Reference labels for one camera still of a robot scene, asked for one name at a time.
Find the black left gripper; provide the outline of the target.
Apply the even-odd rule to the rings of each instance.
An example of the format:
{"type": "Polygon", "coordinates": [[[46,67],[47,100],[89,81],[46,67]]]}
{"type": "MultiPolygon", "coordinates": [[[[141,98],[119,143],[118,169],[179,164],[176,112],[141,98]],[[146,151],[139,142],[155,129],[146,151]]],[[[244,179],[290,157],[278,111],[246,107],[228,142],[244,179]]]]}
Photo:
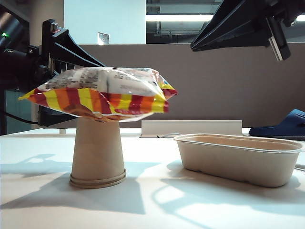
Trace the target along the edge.
{"type": "MultiPolygon", "coordinates": [[[[26,93],[53,77],[55,61],[83,67],[105,67],[105,64],[87,53],[69,34],[69,30],[58,28],[55,20],[42,23],[41,46],[30,45],[24,59],[24,69],[21,71],[20,90],[26,93]]],[[[76,128],[77,117],[58,112],[39,105],[38,125],[43,128],[76,128]]]]}

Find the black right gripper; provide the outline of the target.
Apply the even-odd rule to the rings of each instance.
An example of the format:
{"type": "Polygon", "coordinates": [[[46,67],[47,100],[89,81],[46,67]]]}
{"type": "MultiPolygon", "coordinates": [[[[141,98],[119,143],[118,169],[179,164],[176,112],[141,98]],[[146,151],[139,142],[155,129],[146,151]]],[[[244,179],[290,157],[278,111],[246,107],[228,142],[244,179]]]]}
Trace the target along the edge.
{"type": "Polygon", "coordinates": [[[271,46],[277,61],[290,57],[281,24],[292,26],[305,12],[303,0],[224,0],[191,43],[192,51],[271,46]]]}

